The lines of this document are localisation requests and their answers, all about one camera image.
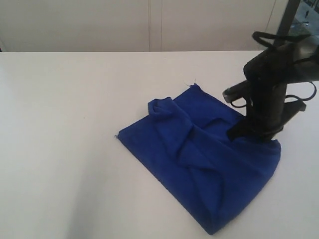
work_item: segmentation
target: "blue towel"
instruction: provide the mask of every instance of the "blue towel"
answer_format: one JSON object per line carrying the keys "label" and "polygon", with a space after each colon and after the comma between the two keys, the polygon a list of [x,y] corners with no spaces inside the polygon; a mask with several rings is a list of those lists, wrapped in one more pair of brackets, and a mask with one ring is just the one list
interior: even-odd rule
{"label": "blue towel", "polygon": [[209,234],[235,218],[272,177],[277,140],[230,142],[243,116],[198,85],[172,100],[152,100],[149,115],[121,130],[122,144]]}

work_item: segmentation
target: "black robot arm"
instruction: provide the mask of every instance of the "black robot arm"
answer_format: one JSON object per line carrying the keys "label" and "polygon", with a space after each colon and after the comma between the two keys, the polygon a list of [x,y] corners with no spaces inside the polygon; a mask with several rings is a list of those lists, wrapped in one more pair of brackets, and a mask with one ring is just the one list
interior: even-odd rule
{"label": "black robot arm", "polygon": [[[319,39],[315,36],[277,36],[255,32],[253,38],[268,47],[244,66],[246,81],[223,92],[227,103],[244,98],[246,116],[227,132],[230,140],[254,136],[263,141],[271,140],[299,111],[306,110],[304,101],[286,96],[287,84],[319,80]],[[280,39],[288,43],[275,47],[263,40]],[[297,99],[285,103],[287,97]]]}

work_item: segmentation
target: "white wall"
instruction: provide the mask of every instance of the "white wall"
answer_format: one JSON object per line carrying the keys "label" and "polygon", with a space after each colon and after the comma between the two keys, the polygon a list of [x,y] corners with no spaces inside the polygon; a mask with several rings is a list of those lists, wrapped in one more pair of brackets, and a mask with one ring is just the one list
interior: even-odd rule
{"label": "white wall", "polygon": [[252,50],[288,0],[2,0],[7,51]]}

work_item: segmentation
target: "white table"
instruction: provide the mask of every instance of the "white table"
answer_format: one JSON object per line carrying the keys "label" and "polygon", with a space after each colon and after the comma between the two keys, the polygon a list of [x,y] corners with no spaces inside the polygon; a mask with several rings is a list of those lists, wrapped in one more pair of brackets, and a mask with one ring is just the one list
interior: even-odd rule
{"label": "white table", "polygon": [[[257,54],[1,53],[0,238],[212,238],[114,135],[195,79],[222,100]],[[319,96],[307,105],[274,177],[213,238],[319,238]]]}

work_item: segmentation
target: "cloth fold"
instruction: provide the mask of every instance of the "cloth fold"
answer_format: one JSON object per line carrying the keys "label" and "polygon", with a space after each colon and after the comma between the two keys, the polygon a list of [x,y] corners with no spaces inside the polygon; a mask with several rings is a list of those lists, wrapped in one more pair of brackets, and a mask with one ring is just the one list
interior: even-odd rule
{"label": "cloth fold", "polygon": [[277,167],[279,142],[230,142],[226,131],[243,116],[196,84],[148,109],[118,139],[209,234],[236,217]]}

